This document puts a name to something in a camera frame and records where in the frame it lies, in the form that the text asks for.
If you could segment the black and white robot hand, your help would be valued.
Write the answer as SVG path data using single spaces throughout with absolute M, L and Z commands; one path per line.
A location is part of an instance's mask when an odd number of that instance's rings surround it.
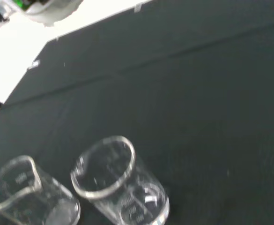
M 0 0 L 0 15 L 8 19 L 18 13 L 44 26 L 52 26 L 70 16 L 81 4 L 81 0 Z

